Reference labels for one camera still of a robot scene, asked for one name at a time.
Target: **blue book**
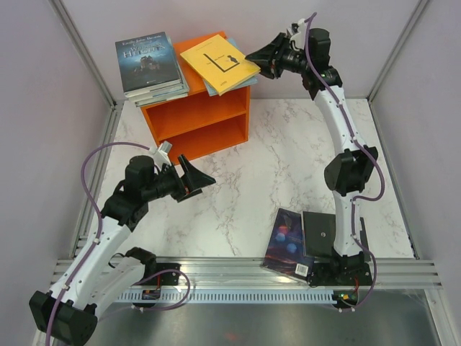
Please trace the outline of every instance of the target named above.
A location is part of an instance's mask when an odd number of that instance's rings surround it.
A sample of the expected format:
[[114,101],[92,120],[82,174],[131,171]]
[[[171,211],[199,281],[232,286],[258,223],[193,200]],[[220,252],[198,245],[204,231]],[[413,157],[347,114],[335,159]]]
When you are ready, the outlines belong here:
[[[237,43],[236,41],[233,39],[233,38],[228,38],[228,42],[233,45],[235,48],[238,49],[237,47]],[[208,94],[210,96],[215,96],[218,94],[218,92],[216,91],[215,88],[213,88],[211,85],[208,84],[207,81],[205,81],[203,79],[203,82],[205,83],[205,87],[207,88],[207,91],[208,91]],[[245,80],[244,82],[240,83],[239,85],[236,85],[235,87],[233,87],[231,90],[235,90],[235,89],[240,89],[240,88],[243,88],[243,87],[248,87],[250,85],[253,85],[253,84],[256,84],[258,82],[258,79],[256,79],[255,76],[252,76],[250,79],[247,79]]]
[[126,97],[181,83],[173,46],[165,32],[115,43]]
[[298,280],[312,272],[314,257],[304,255],[301,214],[279,209],[262,267]]

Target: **barcode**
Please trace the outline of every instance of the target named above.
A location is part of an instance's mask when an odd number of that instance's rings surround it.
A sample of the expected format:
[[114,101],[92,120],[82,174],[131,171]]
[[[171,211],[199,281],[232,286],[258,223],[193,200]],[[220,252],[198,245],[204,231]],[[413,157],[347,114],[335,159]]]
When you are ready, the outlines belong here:
[[300,265],[299,263],[296,264],[295,274],[306,277],[308,276],[308,271],[309,267],[307,265]]

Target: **stack of books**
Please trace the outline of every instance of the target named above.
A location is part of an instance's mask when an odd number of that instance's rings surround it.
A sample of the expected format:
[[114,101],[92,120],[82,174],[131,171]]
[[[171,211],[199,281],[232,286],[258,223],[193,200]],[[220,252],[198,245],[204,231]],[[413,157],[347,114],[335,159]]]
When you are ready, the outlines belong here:
[[189,86],[165,32],[115,43],[125,96],[137,107],[187,96]]
[[210,96],[255,84],[260,71],[255,63],[245,60],[235,40],[220,35],[184,51],[181,57],[204,79]]

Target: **dark book cover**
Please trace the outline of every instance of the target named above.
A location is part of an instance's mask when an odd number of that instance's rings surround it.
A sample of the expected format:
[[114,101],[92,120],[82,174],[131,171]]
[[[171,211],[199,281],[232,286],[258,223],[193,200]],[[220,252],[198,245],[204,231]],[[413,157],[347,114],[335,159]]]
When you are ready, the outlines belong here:
[[305,280],[314,263],[304,256],[301,214],[279,209],[262,266]]
[[123,91],[180,81],[176,54],[165,32],[115,43]]

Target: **book cover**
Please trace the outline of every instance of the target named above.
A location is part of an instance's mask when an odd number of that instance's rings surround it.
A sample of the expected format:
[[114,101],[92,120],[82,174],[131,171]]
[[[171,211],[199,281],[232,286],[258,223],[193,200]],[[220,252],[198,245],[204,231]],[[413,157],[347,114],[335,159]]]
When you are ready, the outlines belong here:
[[[228,38],[228,42],[231,45],[233,45],[235,48],[238,49],[237,43],[233,38]],[[244,88],[244,87],[249,87],[250,85],[256,84],[257,82],[258,82],[258,79],[256,79],[255,76],[252,76],[251,78],[245,80],[243,83],[240,83],[240,84],[234,86],[231,90],[240,89],[240,88]],[[207,88],[208,94],[210,96],[215,96],[215,95],[218,94],[216,89],[213,88],[211,85],[209,85],[206,80],[203,80],[203,83],[205,84],[205,87]]]
[[301,214],[280,208],[262,266],[305,280],[313,263],[313,257],[304,256]]
[[119,41],[115,47],[126,96],[180,82],[176,55],[165,32]]
[[259,73],[260,68],[224,37],[216,35],[181,53],[181,57],[219,95]]

